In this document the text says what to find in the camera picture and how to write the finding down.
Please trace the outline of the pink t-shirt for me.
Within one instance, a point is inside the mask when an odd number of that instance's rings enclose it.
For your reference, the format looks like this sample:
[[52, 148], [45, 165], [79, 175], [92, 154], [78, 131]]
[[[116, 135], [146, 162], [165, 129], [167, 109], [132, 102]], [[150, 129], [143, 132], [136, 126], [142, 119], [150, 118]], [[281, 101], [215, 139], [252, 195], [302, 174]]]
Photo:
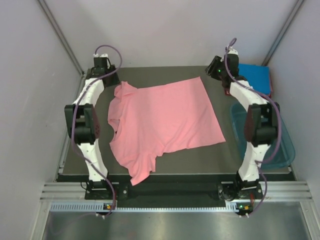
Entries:
[[124, 81], [114, 90], [108, 124], [110, 149], [137, 185], [156, 171], [165, 153], [225, 142], [200, 77], [136, 88]]

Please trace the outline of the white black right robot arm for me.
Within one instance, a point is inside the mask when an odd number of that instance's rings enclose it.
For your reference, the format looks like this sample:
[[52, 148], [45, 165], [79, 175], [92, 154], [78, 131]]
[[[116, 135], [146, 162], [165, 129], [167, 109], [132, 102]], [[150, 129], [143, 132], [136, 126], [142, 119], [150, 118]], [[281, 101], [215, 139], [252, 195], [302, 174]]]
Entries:
[[244, 76], [239, 75], [239, 55], [236, 50], [220, 57], [216, 55], [205, 73], [218, 81], [246, 112], [243, 127], [246, 149], [242, 165], [233, 184], [222, 185], [219, 195], [226, 201], [245, 198], [259, 186], [260, 169], [264, 157], [281, 134], [280, 110], [276, 103], [259, 94]]

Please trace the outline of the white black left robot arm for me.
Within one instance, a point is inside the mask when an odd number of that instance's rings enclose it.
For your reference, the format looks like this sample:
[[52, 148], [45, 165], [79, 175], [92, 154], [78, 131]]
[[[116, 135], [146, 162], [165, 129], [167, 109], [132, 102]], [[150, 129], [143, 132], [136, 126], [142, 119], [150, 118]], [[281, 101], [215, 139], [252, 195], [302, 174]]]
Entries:
[[86, 200], [112, 199], [114, 187], [106, 181], [108, 170], [99, 148], [100, 124], [96, 103], [106, 87], [120, 83], [112, 73], [116, 66], [107, 54], [94, 54], [93, 67], [88, 69], [83, 89], [72, 104], [64, 107], [68, 136], [74, 152], [84, 158], [88, 169], [85, 187]]

